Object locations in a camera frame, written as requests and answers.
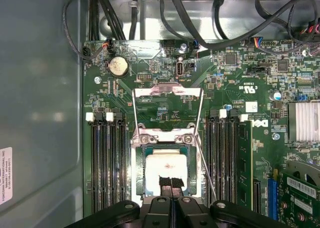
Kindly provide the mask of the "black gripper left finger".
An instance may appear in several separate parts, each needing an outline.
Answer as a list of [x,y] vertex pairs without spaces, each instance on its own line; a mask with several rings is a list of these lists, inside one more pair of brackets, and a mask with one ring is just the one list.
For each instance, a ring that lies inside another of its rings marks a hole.
[[68,227],[170,227],[172,198],[150,196],[142,206],[131,200],[120,201]]

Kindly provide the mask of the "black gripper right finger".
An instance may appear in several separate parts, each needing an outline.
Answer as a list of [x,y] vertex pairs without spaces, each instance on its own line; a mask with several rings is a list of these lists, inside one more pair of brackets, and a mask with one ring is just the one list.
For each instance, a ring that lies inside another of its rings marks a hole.
[[217,200],[206,207],[181,192],[176,201],[187,227],[286,227],[281,222],[225,200]]

